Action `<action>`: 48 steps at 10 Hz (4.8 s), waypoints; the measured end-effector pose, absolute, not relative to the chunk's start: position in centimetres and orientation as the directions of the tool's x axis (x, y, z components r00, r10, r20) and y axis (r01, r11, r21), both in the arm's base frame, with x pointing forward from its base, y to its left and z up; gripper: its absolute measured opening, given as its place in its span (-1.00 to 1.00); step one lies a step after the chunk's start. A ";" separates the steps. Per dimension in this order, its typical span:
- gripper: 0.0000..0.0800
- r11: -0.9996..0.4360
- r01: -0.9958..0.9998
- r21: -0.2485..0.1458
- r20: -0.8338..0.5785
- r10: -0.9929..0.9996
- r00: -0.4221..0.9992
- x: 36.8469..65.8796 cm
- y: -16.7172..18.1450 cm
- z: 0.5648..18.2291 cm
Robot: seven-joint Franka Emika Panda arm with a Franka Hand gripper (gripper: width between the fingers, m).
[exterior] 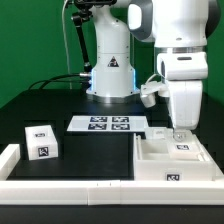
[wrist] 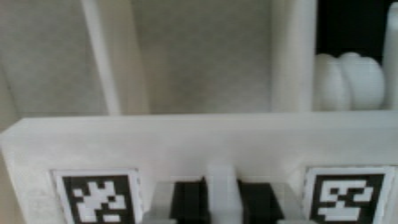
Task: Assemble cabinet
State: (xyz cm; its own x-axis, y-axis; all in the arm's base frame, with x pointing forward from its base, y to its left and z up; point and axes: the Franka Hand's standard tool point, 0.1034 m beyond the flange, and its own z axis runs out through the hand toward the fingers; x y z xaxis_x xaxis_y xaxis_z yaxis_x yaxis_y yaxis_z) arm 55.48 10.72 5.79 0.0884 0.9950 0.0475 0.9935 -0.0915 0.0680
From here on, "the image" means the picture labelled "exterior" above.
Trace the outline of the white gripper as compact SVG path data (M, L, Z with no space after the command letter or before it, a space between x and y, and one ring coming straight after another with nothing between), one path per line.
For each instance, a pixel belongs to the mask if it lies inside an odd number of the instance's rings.
M208 76L207 55L196 53L159 53L157 71L167 88L167 106L173 124L173 138L185 139L186 130L199 122L202 80Z

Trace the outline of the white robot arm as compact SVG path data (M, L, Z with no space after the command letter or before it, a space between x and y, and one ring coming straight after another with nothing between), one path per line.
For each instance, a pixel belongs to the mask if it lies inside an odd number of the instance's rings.
M112 103L134 95L147 108L166 99L175 132L198 126L208 76L206 45L216 29L219 0L74 0L81 24L94 23L97 61L89 68L87 96ZM137 84L130 65L134 43L153 47L154 74Z

